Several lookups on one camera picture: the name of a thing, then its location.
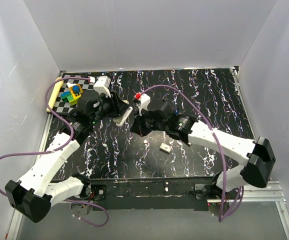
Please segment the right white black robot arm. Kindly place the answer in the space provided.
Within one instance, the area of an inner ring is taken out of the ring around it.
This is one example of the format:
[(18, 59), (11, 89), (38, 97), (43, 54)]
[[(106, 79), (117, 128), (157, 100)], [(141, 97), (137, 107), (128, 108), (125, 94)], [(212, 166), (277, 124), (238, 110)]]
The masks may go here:
[(206, 147), (238, 163), (238, 166), (223, 170), (214, 177), (209, 189), (215, 198), (222, 199), (230, 191), (245, 185), (267, 187), (276, 163), (267, 138), (246, 139), (209, 128), (192, 116), (177, 114), (164, 100), (152, 100), (146, 94), (138, 95), (135, 102), (138, 110), (130, 128), (132, 133), (144, 137), (152, 131), (161, 131), (174, 140)]

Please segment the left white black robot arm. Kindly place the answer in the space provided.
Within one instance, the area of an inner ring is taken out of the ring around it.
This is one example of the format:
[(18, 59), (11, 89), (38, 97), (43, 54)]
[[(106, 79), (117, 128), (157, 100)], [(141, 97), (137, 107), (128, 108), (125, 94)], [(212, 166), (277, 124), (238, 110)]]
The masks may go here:
[(112, 118), (117, 125), (126, 121), (132, 111), (127, 100), (119, 98), (116, 91), (110, 95), (87, 90), (66, 116), (63, 124), (49, 145), (47, 154), (39, 160), (18, 181), (10, 180), (6, 196), (10, 205), (32, 222), (40, 222), (55, 204), (76, 196), (86, 200), (91, 188), (85, 177), (79, 174), (50, 185), (51, 180), (94, 131), (94, 124), (104, 118)]

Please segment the white cream stapler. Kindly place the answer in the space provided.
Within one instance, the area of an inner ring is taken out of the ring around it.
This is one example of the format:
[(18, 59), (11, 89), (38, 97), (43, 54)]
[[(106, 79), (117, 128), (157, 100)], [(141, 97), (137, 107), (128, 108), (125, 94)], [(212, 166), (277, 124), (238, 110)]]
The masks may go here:
[(128, 108), (121, 116), (115, 117), (113, 119), (113, 122), (116, 124), (117, 127), (121, 127), (126, 122), (127, 118), (130, 116), (130, 114), (133, 111), (133, 107), (130, 106), (130, 103), (127, 100), (123, 100), (123, 102), (128, 104)]

